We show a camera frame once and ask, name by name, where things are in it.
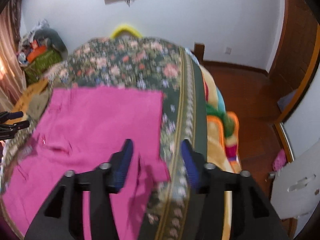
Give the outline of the brown wooden door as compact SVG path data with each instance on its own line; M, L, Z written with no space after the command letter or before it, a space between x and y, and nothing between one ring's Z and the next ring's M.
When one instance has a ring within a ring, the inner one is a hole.
M306 0L284 0L280 41L269 79L278 99L291 95L275 123L285 122L310 87L319 63L319 23Z

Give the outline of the green patterned bag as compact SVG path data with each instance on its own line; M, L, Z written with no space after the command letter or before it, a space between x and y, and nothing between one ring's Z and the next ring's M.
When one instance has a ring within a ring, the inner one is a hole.
M54 49L47 50L35 58L35 60L24 68L27 85L36 83L42 75L54 64L62 61L59 52Z

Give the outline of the pink pants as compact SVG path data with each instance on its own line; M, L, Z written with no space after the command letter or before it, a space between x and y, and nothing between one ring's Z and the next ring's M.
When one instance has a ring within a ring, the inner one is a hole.
M163 95L157 90L56 88L14 168L3 203L26 233L48 194L68 170L87 172L110 159L126 139L133 156L125 185L111 196L120 239L137 239L154 186L170 178L159 156Z

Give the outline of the yellow pillow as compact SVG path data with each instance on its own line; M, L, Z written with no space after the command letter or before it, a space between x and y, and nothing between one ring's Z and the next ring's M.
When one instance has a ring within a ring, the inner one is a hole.
M141 38L143 35L134 27L128 24L120 24L118 25L114 31L112 31L110 38L118 38L123 34L127 34L132 37Z

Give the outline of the colourful striped blanket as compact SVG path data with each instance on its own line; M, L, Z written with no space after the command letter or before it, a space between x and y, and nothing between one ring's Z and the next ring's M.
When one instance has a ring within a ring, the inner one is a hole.
M239 173L241 164L239 149L239 120L234 112L226 111L224 99L210 72L204 68L189 50L185 52L199 66L202 73L207 112L206 161L221 170Z

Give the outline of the floral dark green bedspread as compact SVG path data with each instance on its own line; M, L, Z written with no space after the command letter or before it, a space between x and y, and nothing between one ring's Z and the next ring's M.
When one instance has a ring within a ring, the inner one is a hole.
M203 199L184 184L180 143L189 139L197 152L207 153L204 80L196 57L160 38L95 38L50 71L49 90L106 85L163 92L160 156L173 181L151 194L139 238L194 239Z

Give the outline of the grey plush toy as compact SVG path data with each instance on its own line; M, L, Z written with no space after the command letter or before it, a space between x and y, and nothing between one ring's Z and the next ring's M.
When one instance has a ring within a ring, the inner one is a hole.
M35 31L36 41L45 41L47 47L52 47L62 55L68 55L68 50L60 35L52 28L42 28Z

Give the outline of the pink slipper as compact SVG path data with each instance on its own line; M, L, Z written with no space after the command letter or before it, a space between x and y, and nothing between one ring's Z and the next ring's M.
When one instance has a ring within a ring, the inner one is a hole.
M277 172L281 170L286 165L286 163L287 163L286 153L284 149L281 149L272 163L273 171Z

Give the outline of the white wall socket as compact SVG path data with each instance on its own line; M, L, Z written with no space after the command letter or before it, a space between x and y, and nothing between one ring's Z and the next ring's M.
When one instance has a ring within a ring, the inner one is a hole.
M230 47L226 47L225 54L230 55L232 52L232 49Z

